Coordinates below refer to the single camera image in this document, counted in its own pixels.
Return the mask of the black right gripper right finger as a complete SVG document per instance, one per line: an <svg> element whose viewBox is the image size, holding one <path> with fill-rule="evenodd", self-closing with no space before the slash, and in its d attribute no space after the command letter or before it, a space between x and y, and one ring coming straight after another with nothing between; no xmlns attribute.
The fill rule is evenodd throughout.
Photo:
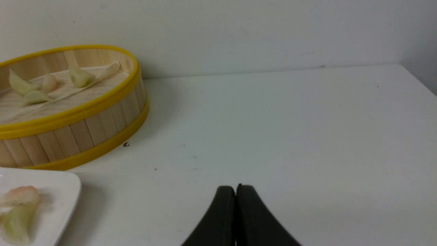
<svg viewBox="0 0 437 246"><path fill-rule="evenodd" d="M270 212L253 186L237 186L236 207L236 245L301 245Z"/></svg>

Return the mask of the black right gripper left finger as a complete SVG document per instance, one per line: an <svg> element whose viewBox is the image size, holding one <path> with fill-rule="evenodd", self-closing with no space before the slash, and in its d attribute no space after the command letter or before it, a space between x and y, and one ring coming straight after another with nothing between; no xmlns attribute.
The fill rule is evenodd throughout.
<svg viewBox="0 0 437 246"><path fill-rule="evenodd" d="M219 186L203 218L183 246L234 246L236 195L231 186Z"/></svg>

